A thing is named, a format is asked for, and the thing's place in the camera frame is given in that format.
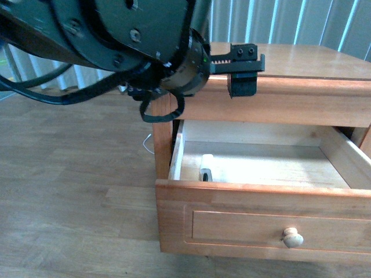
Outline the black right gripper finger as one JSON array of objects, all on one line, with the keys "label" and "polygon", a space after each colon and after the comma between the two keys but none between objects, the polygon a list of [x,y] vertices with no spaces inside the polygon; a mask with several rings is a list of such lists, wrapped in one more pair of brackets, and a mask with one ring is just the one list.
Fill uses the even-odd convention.
[{"label": "black right gripper finger", "polygon": [[257,92],[257,73],[228,74],[227,89],[231,98],[254,96]]}]

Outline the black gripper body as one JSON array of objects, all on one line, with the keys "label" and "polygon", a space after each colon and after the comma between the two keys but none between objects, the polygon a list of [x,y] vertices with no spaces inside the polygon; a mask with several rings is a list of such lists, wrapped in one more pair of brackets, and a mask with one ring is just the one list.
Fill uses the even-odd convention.
[{"label": "black gripper body", "polygon": [[265,71],[265,55],[258,60],[258,47],[252,43],[232,45],[226,54],[211,55],[211,74],[257,73]]}]

